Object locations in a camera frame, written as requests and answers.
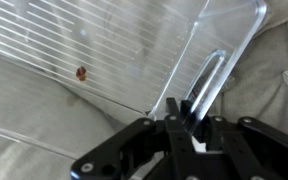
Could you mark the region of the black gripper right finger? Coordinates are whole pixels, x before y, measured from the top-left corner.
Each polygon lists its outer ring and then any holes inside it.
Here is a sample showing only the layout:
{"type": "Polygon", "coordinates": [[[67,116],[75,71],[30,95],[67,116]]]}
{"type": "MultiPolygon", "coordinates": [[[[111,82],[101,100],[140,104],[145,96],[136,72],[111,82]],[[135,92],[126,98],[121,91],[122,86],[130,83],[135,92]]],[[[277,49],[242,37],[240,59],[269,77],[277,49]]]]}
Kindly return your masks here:
{"type": "Polygon", "coordinates": [[[210,180],[288,180],[288,135],[257,119],[211,117],[210,149],[210,180]]]}

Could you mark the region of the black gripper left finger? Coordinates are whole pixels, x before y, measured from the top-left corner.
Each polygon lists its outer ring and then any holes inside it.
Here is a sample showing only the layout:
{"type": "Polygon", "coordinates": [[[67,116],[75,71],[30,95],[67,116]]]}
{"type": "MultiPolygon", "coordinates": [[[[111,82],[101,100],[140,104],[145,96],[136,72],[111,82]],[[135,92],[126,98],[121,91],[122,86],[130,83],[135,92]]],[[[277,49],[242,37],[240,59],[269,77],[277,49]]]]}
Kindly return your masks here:
{"type": "Polygon", "coordinates": [[[165,122],[140,118],[113,135],[71,166],[72,180],[124,180],[162,151],[165,122]]]}

